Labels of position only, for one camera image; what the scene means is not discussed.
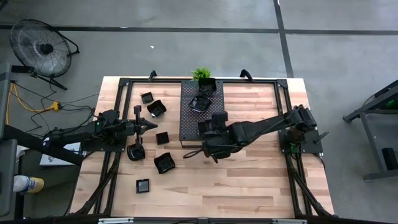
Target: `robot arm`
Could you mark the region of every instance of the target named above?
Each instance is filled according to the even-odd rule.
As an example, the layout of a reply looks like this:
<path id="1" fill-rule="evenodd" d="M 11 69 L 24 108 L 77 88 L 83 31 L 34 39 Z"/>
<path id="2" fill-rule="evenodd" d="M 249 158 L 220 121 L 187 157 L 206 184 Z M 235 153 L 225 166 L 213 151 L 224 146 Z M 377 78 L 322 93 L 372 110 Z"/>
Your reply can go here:
<path id="1" fill-rule="evenodd" d="M 226 113 L 214 114 L 211 124 L 208 124 L 203 132 L 201 150 L 206 157 L 212 157 L 215 162 L 229 157 L 231 153 L 239 152 L 263 134 L 281 129 L 290 128 L 287 134 L 289 143 L 300 144 L 305 141 L 304 134 L 317 126 L 310 110 L 302 105 L 295 106 L 292 111 L 283 115 L 255 123 L 243 121 L 225 126 L 227 120 Z"/>
<path id="2" fill-rule="evenodd" d="M 125 145 L 127 136 L 144 134 L 145 131 L 156 128 L 157 125 L 139 114 L 136 119 L 118 119 L 119 112 L 107 110 L 100 113 L 96 121 L 87 125 L 81 125 L 74 128 L 58 129 L 49 131 L 43 138 L 43 147 L 56 145 L 63 147 L 66 144 L 74 142 L 90 143 L 85 144 L 86 151 L 107 151 L 109 147 Z"/>

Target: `gray floor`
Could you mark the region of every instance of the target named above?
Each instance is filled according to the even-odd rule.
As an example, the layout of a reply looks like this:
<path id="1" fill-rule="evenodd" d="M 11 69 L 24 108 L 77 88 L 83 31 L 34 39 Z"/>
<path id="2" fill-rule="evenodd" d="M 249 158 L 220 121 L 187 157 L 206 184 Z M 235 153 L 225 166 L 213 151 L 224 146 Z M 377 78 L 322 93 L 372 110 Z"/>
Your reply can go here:
<path id="1" fill-rule="evenodd" d="M 287 29 L 398 29 L 398 2 L 393 0 L 280 0 L 280 5 Z M 0 12 L 0 22 L 14 23 L 26 17 L 71 26 L 277 28 L 271 0 L 10 0 Z M 60 78 L 70 88 L 53 97 L 60 101 L 97 93 L 105 75 L 149 75 L 151 70 L 162 76 L 183 76 L 207 66 L 214 76 L 236 76 L 246 68 L 254 77 L 286 77 L 278 34 L 63 34 L 81 47 L 81 54 Z M 8 35 L 8 30 L 0 31 L 0 62 L 18 64 Z M 305 80 L 318 128 L 330 131 L 323 147 L 335 213 L 345 218 L 397 222 L 398 179 L 362 181 L 362 176 L 377 171 L 377 166 L 360 121 L 348 125 L 342 117 L 397 79 L 398 36 L 288 35 L 287 42 L 294 75 Z M 43 95 L 50 93 L 42 82 L 25 75 L 16 79 Z M 22 90 L 20 95 L 33 107 L 40 106 L 40 97 Z M 96 100 L 93 97 L 80 104 L 95 106 Z M 34 127 L 31 114 L 15 100 L 11 111 L 13 126 L 23 130 Z M 86 114 L 51 112 L 43 117 L 53 128 L 77 125 Z M 40 118 L 36 120 L 44 125 Z M 64 172 L 61 168 L 32 170 L 30 166 L 40 155 L 31 154 L 33 159 L 26 165 L 29 172 L 62 179 L 55 175 Z M 63 214 L 72 191 L 73 182 L 45 189 L 27 203 L 26 215 Z"/>

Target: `black perforated board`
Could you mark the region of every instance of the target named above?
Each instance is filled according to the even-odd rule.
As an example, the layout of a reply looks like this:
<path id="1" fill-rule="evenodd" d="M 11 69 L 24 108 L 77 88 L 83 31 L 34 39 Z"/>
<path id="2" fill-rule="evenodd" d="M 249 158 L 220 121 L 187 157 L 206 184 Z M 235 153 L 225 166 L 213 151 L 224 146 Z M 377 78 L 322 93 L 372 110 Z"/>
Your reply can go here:
<path id="1" fill-rule="evenodd" d="M 211 119 L 215 112 L 224 111 L 224 89 L 223 82 L 216 81 L 217 90 L 206 94 L 212 104 L 206 112 L 198 113 L 188 105 L 194 96 L 199 95 L 198 81 L 181 82 L 181 105 L 180 105 L 180 141 L 198 141 L 198 122 Z"/>

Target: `yellow cable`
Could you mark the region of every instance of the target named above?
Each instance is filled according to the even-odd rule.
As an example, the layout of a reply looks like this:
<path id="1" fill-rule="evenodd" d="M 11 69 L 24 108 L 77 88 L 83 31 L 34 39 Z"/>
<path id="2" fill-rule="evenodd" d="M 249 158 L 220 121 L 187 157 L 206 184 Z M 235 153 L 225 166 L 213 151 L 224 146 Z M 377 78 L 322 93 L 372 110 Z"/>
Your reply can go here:
<path id="1" fill-rule="evenodd" d="M 31 112 L 39 113 L 39 112 L 43 112 L 43 111 L 45 111 L 45 110 L 51 110 L 51 109 L 53 108 L 52 106 L 49 106 L 48 108 L 42 109 L 42 110 L 33 110 L 33 109 L 29 109 L 29 108 L 26 107 L 26 105 L 21 101 L 21 99 L 19 99 L 18 90 L 17 90 L 17 87 L 15 86 L 15 84 L 13 84 L 13 83 L 11 83 L 11 84 L 12 84 L 12 86 L 13 86 L 14 89 L 15 89 L 15 95 L 17 96 L 17 99 L 18 99 L 19 103 L 25 108 L 25 110 L 31 111 Z"/>
<path id="2" fill-rule="evenodd" d="M 14 89 L 14 85 L 13 85 L 13 83 L 11 83 L 11 89 L 10 89 L 10 92 L 8 93 L 8 100 L 7 100 L 7 110 L 6 110 L 6 124 L 8 125 L 8 108 L 9 108 L 9 105 L 10 105 L 10 96 L 11 96 L 11 92 L 13 91 L 13 89 Z"/>
<path id="3" fill-rule="evenodd" d="M 28 107 L 26 107 L 26 105 L 21 101 L 21 99 L 18 96 L 18 90 L 17 87 L 15 86 L 14 83 L 11 83 L 11 88 L 10 91 L 8 93 L 8 100 L 7 100 L 7 110 L 6 110 L 6 124 L 9 124 L 9 118 L 8 118 L 8 111 L 9 111 L 9 104 L 10 104 L 10 96 L 12 91 L 15 91 L 15 97 L 17 98 L 18 102 L 25 108 L 25 110 L 30 111 L 30 112 L 43 112 L 43 111 L 48 111 L 48 110 L 55 110 L 58 111 L 60 108 L 60 105 L 57 101 L 55 101 L 51 106 L 49 106 L 46 109 L 42 109 L 42 110 L 35 110 L 35 109 L 30 109 Z"/>

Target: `wooden plank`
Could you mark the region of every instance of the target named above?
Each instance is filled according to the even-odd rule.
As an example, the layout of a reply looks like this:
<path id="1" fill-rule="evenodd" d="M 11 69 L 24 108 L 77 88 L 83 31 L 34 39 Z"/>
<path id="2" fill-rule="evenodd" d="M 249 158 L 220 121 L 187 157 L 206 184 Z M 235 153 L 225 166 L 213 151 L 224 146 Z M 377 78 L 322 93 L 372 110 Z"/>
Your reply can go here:
<path id="1" fill-rule="evenodd" d="M 113 109 L 120 77 L 104 77 L 96 113 Z M 308 105 L 304 82 L 288 78 L 293 105 Z M 152 92 L 162 100 L 167 112 L 152 118 L 140 95 Z M 123 112 L 123 95 L 120 110 Z M 268 84 L 224 84 L 228 124 L 235 121 L 258 121 L 277 115 L 274 87 Z M 135 83 L 132 89 L 129 119 L 134 119 L 133 106 L 142 105 L 141 116 L 159 125 L 143 135 L 146 158 L 133 162 L 122 154 L 112 216 L 131 217 L 222 217 L 222 218 L 289 218 L 293 217 L 292 199 L 284 156 L 279 153 L 277 133 L 261 136 L 253 144 L 232 154 L 218 164 L 203 154 L 182 159 L 189 149 L 178 140 L 180 84 Z M 285 101 L 282 106 L 286 111 Z M 158 146 L 155 134 L 167 131 L 170 142 Z M 130 137 L 128 144 L 134 143 Z M 171 153 L 177 168 L 159 175 L 153 159 Z M 93 153 L 81 167 L 71 211 L 78 210 L 98 185 L 103 152 Z M 314 196 L 333 213 L 325 171 L 312 155 L 303 155 L 308 187 Z M 136 180 L 150 179 L 150 192 L 136 194 Z M 108 188 L 103 198 L 106 203 Z M 303 210 L 302 193 L 298 190 Z"/>

